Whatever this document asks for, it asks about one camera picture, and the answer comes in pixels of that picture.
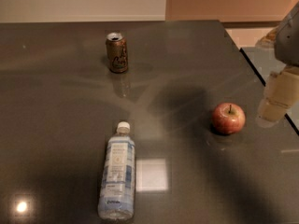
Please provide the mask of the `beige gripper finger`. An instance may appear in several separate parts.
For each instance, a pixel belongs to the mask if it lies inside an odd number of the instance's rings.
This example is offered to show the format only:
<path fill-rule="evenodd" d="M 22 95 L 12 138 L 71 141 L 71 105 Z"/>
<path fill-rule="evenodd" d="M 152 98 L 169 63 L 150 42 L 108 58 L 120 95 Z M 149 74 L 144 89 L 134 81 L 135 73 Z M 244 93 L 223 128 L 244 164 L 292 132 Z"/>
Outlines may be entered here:
<path fill-rule="evenodd" d="M 277 27 L 273 28 L 265 36 L 259 39 L 256 42 L 255 46 L 260 49 L 272 49 L 276 41 L 277 32 L 278 32 L 278 28 Z"/>
<path fill-rule="evenodd" d="M 270 128 L 299 101 L 299 67 L 286 65 L 280 72 L 271 72 L 257 111 L 257 124 Z"/>

